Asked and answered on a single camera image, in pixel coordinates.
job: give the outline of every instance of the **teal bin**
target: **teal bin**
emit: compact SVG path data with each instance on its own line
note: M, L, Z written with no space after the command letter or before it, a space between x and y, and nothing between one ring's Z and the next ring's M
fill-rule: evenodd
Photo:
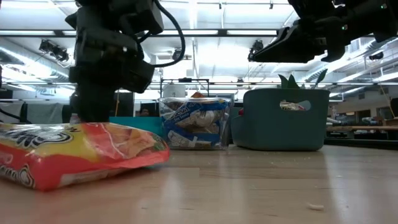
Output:
M265 151L317 151L326 133L327 90L257 89L244 95L243 116L232 118L236 145ZM306 111L282 110L280 102Z
M110 122L133 128L150 131L158 136L163 136L160 117L110 117Z

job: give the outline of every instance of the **plastic bag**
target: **plastic bag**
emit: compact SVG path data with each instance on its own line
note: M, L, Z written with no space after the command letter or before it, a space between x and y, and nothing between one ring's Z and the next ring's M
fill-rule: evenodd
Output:
M228 147L231 102L222 98L161 98L164 139L172 149Z
M0 176L52 190L166 162L157 135L113 123L0 125Z

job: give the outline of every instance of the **ceiling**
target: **ceiling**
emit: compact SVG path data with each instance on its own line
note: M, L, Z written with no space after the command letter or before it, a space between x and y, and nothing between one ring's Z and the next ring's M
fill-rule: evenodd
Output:
M182 29L280 29L283 26L291 25L298 18L287 0L273 0L272 9L270 9L268 0L163 0L160 3L176 18ZM64 19L76 10L75 2L70 0L3 0L0 10L0 30L70 30L72 28ZM175 29L169 19L162 16L165 29ZM36 53L37 57L41 56L38 48L43 38L3 38L29 50L29 52ZM65 47L70 54L73 53L74 38L45 39ZM295 77L304 82L316 71L327 66L326 63L320 61L321 57L316 57L307 64L248 62L249 49L254 41L262 40L264 45L267 45L273 41L272 37L195 37L194 41L191 37L187 37L185 40L187 43L186 54L193 55L195 53L196 55L198 77L200 78L214 80L225 78L229 82L231 77L235 77L236 79L245 78L245 82L261 82L265 78L277 77L278 74L294 73L300 74ZM384 46L383 62L365 62L362 56L354 58L353 53L358 50L362 49L364 53L368 53L365 50L369 41L372 39L362 38L358 43L353 43L353 46L348 48L349 51L345 57L334 64L331 72L335 71L338 75L335 75L336 78L329 78L328 82L337 82L342 77L369 67L377 67L380 63L396 58L396 53L398 53L396 42ZM180 39L178 37L148 38L142 46L149 55L167 55L175 48L180 47ZM184 76L187 69L192 68L192 61L188 61L168 68L167 74L164 73L164 75L175 77L178 74L176 77L181 78L180 76Z

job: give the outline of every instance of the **desk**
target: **desk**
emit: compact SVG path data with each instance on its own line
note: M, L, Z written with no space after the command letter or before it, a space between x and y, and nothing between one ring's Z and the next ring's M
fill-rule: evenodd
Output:
M398 152L173 151L161 167L48 193L0 181L0 198L4 224L396 224Z

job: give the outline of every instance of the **wall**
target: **wall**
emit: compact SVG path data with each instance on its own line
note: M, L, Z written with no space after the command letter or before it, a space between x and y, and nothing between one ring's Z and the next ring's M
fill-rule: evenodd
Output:
M384 87L384 89L386 88L389 89L387 97L398 97L398 86ZM371 116L377 116L377 108L389 106L389 101L384 95L380 95L379 91L365 92L365 99L362 100L358 99L358 94L355 94L353 97L346 98L345 100L345 102L335 105L337 113L371 110Z

